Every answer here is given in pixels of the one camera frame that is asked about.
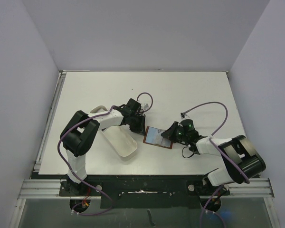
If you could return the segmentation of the brown leather card holder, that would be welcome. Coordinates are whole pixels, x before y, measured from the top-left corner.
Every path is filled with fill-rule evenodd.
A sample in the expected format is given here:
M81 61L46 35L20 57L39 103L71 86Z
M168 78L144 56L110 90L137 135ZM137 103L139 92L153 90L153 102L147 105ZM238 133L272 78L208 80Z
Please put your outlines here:
M146 135L144 136L143 143L165 149L172 149L173 143L162 137L163 132L165 132L165 130L148 126L146 128Z

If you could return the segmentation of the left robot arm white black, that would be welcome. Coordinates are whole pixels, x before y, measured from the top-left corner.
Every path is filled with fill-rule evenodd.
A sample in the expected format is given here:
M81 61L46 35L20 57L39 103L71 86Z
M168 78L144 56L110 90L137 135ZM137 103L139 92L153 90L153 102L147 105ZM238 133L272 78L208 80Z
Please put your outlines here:
M58 148L64 147L68 166L67 182L76 195L87 190L86 153L92 147L98 131L104 132L109 143L118 154L127 157L137 149L137 142L124 130L129 126L133 133L145 135L145 112L150 105L129 99L121 106L113 105L109 110L98 106L90 113L77 111L60 135Z

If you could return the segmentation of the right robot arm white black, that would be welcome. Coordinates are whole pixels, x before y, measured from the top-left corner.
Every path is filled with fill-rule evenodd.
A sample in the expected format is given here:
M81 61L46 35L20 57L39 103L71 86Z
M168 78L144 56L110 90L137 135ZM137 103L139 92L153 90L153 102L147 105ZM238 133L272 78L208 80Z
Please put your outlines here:
M220 185L247 183L266 169L262 157L243 135L227 139L203 136L195 129L192 119L185 119L174 122L161 136L172 143L187 146L194 154L222 158L224 167L208 172L207 179L202 182L203 191L207 194L213 194Z

